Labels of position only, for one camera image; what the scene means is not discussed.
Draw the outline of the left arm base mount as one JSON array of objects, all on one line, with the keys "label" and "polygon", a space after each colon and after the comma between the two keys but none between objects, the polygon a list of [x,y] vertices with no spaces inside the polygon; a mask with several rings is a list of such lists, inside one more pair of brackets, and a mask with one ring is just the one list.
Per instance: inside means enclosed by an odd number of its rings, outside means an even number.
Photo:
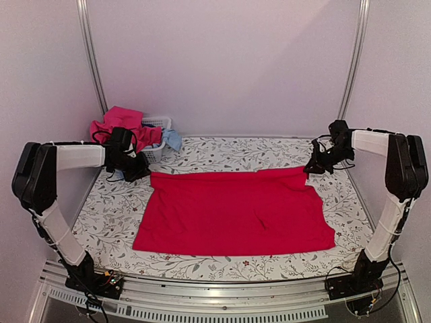
[{"label": "left arm base mount", "polygon": [[122,274],[113,270],[97,273],[94,270],[94,260],[88,252],[78,265],[69,264],[63,257],[61,264],[67,270],[68,277],[65,282],[67,288],[91,296],[120,299],[124,283]]}]

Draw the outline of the red t-shirt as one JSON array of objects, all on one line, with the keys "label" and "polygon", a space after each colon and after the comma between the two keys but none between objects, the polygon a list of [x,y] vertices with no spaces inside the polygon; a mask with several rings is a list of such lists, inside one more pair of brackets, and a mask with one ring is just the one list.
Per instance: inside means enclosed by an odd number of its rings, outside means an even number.
[{"label": "red t-shirt", "polygon": [[133,249],[190,256],[275,256],[329,250],[335,230],[303,168],[150,177]]}]

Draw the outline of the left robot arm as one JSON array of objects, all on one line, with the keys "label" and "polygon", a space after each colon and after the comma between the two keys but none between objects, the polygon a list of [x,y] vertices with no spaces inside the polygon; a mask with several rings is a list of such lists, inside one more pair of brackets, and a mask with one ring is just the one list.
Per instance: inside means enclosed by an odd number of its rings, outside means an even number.
[{"label": "left robot arm", "polygon": [[85,141],[27,142],[16,166],[11,188],[30,212],[47,244],[69,266],[83,266],[88,253],[71,232],[57,201],[57,174],[63,170],[105,167],[120,171],[125,182],[150,175],[150,163],[137,150],[136,136],[116,127],[105,143]]}]

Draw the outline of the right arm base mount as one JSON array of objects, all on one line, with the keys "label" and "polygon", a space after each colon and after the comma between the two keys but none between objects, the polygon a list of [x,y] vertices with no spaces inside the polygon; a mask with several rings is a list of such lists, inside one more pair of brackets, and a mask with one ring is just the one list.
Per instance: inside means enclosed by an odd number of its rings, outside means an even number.
[{"label": "right arm base mount", "polygon": [[359,253],[352,273],[344,276],[326,278],[325,289],[330,300],[351,297],[383,287],[383,271],[389,263],[389,257],[377,262],[370,260],[365,251]]}]

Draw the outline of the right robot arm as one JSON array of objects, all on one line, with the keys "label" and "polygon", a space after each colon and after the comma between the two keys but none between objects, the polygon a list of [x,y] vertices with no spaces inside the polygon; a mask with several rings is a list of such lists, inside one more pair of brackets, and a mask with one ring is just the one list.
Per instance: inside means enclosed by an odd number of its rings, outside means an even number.
[{"label": "right robot arm", "polygon": [[357,151],[385,158],[387,199],[364,254],[371,263],[387,261],[410,209],[428,185],[422,138],[380,129],[351,129],[346,121],[335,120],[329,125],[329,134],[313,139],[311,145],[312,153],[304,168],[307,174],[332,174],[337,164],[354,161]]}]

